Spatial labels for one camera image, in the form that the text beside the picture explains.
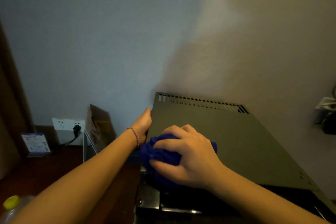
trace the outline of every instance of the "wall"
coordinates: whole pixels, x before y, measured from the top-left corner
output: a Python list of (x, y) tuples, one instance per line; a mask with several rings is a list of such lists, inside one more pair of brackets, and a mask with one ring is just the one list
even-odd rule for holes
[(336, 0), (1, 0), (35, 124), (107, 110), (117, 134), (156, 90), (246, 104), (331, 198)]

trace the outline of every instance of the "person's left hand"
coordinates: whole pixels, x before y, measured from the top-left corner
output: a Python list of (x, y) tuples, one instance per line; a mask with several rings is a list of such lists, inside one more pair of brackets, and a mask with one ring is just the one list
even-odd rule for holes
[(146, 131), (152, 123), (151, 110), (147, 107), (145, 112), (134, 122), (132, 128), (135, 130), (139, 137), (139, 142), (142, 144), (146, 140)]

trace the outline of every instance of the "transparent bottle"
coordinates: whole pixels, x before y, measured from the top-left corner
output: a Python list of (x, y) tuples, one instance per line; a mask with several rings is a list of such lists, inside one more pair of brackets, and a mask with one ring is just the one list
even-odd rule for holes
[(9, 197), (3, 202), (6, 211), (3, 213), (0, 224), (9, 222), (25, 205), (27, 205), (33, 196), (19, 197), (18, 195)]

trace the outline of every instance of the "cleaning rag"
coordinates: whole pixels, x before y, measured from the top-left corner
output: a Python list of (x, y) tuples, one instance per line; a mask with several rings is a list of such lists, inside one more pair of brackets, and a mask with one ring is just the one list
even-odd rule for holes
[[(164, 139), (177, 139), (174, 135), (166, 134), (158, 137), (151, 137), (148, 143), (145, 143), (140, 146), (140, 159), (142, 165), (146, 168), (147, 172), (154, 175), (155, 180), (166, 187), (170, 188), (178, 188), (180, 185), (164, 178), (160, 175), (150, 164), (149, 160), (155, 159), (161, 162), (165, 162), (174, 166), (178, 166), (180, 164), (181, 155), (177, 152), (171, 152), (164, 149), (153, 149), (154, 144), (157, 141)], [(215, 142), (211, 142), (212, 148), (217, 153), (217, 144)]]

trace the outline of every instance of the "bracelet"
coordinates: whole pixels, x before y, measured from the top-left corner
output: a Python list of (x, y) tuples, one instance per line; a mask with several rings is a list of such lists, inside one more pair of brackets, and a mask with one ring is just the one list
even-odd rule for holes
[(139, 137), (138, 137), (137, 133), (135, 132), (134, 128), (128, 127), (127, 129), (132, 129), (133, 133), (135, 134), (136, 142), (138, 143), (138, 147), (139, 147), (140, 146)]

